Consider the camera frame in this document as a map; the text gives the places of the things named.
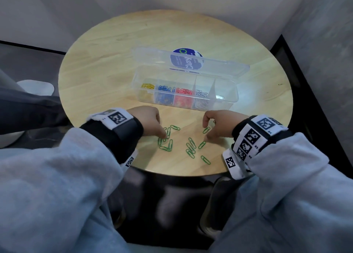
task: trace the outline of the wall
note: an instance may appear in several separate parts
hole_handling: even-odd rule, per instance
[[[353,163],[353,0],[304,0],[283,36]]]
[[[67,51],[82,33],[138,10],[207,14],[244,30],[271,48],[302,0],[0,0],[0,40]]]

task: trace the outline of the wooden tabletop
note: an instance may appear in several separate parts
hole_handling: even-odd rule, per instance
[[[247,115],[267,113],[284,125],[292,116],[293,97],[288,78],[275,57],[257,40],[220,20],[175,10],[141,11],[121,15],[84,33],[69,49],[59,72],[59,94],[74,126],[89,114],[113,107],[146,105],[137,101],[130,84],[136,64],[131,49],[137,46],[173,51],[191,48],[203,57],[250,65],[238,81],[239,101],[231,110]],[[203,141],[204,112],[150,104],[159,109],[162,126],[172,130],[172,152],[158,148],[157,137],[142,137],[137,168],[167,175],[203,176],[227,171],[222,152],[232,139],[207,143],[192,159],[185,152],[191,137]],[[211,165],[202,161],[204,155]]]

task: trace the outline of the plastic organizer box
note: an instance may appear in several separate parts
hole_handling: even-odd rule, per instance
[[[207,59],[138,47],[132,87],[139,101],[194,110],[228,110],[238,101],[236,78],[250,67],[232,61]]]

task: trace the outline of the pile of green paper clips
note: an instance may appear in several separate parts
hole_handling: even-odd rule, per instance
[[[172,149],[173,149],[173,140],[172,140],[172,139],[169,140],[168,147],[163,146],[163,145],[162,145],[162,141],[166,142],[167,139],[170,138],[170,131],[171,131],[171,129],[180,130],[180,128],[177,127],[177,126],[174,126],[174,125],[170,125],[169,128],[163,128],[163,129],[167,131],[167,138],[166,138],[166,139],[158,138],[158,145],[159,145],[159,148],[162,149],[162,150],[164,150],[164,151],[171,152]]]
[[[205,133],[207,133],[209,130],[210,130],[211,128],[210,127],[207,127],[207,128],[205,128],[204,130],[203,130],[203,134],[205,134]],[[195,153],[196,153],[196,144],[195,144],[195,142],[191,139],[191,138],[189,138],[189,142],[190,143],[187,143],[186,144],[186,146],[188,147],[187,149],[186,149],[186,153],[191,157],[191,158],[195,158]],[[203,141],[203,142],[201,142],[200,143],[200,145],[198,146],[198,148],[199,149],[201,149],[202,147],[204,147],[205,146],[205,144],[206,144],[206,142],[205,141]],[[208,164],[208,165],[210,165],[211,164],[211,162],[206,158],[206,157],[204,157],[204,156],[201,156],[201,159],[202,159],[202,161],[203,162],[205,162],[206,164]]]

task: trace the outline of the plastic lid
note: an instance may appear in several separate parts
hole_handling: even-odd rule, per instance
[[[132,54],[140,65],[158,65],[183,71],[187,69],[191,73],[208,74],[228,79],[237,78],[250,70],[250,66],[247,64],[208,59],[150,47],[137,47],[132,50]]]

